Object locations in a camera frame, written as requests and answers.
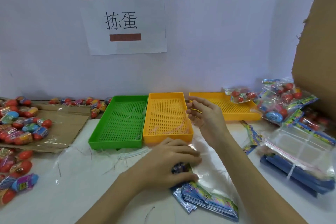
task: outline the white wall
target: white wall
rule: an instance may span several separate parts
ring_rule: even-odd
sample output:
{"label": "white wall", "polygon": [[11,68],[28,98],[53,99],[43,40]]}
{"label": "white wall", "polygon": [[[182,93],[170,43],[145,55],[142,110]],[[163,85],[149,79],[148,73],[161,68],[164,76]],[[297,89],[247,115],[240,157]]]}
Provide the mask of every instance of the white wall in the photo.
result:
{"label": "white wall", "polygon": [[281,55],[290,72],[297,1],[165,0],[167,53],[90,56],[78,0],[0,0],[1,61],[32,99],[256,86]]}

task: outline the perforated plastic tray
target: perforated plastic tray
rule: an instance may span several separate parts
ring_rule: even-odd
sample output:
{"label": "perforated plastic tray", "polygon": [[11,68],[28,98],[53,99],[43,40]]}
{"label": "perforated plastic tray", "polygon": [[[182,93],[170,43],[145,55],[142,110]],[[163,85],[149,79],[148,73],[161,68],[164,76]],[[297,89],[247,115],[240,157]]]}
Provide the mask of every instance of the perforated plastic tray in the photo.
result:
{"label": "perforated plastic tray", "polygon": [[150,93],[143,128],[144,143],[158,144],[167,137],[191,142],[194,132],[186,110],[183,93]]}
{"label": "perforated plastic tray", "polygon": [[148,96],[114,96],[93,131],[94,150],[141,148]]}
{"label": "perforated plastic tray", "polygon": [[260,120],[261,115],[250,112],[256,104],[253,101],[235,104],[230,101],[230,96],[222,92],[190,92],[190,96],[205,98],[222,109],[225,120]]}

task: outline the yellow tray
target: yellow tray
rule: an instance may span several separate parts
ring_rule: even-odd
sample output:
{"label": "yellow tray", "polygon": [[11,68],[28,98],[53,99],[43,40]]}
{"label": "yellow tray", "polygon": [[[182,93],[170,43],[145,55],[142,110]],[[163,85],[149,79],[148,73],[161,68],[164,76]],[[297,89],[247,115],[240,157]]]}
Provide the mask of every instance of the yellow tray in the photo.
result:
{"label": "yellow tray", "polygon": [[260,120],[261,115],[250,112],[256,104],[253,101],[235,104],[230,101],[230,96],[222,92],[190,92],[190,96],[205,98],[210,102],[218,105],[223,112],[225,120]]}
{"label": "yellow tray", "polygon": [[144,143],[158,144],[167,137],[191,142],[194,131],[186,110],[183,93],[150,93],[143,128]]}

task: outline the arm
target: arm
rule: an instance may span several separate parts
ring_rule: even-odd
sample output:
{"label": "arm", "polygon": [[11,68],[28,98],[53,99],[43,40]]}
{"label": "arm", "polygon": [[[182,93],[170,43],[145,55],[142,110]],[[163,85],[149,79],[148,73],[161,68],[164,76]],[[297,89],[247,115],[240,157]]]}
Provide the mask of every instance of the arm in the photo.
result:
{"label": "arm", "polygon": [[206,99],[190,97],[190,100],[193,102],[187,104],[189,118],[222,160],[253,222],[306,224],[241,150],[226,127],[221,109]]}
{"label": "arm", "polygon": [[180,162],[199,164],[200,153],[179,139],[167,138],[134,166],[121,173],[105,194],[76,224],[116,223],[129,202],[147,188],[171,188],[197,175],[184,172],[173,175],[171,169]]}

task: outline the white paper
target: white paper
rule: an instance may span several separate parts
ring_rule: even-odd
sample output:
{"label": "white paper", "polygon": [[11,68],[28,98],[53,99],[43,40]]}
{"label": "white paper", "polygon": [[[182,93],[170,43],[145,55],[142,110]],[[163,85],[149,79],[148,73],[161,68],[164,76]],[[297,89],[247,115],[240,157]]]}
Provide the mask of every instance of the white paper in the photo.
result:
{"label": "white paper", "polygon": [[[78,3],[91,55],[167,52],[164,0]],[[111,34],[141,34],[141,40],[110,41]]]}

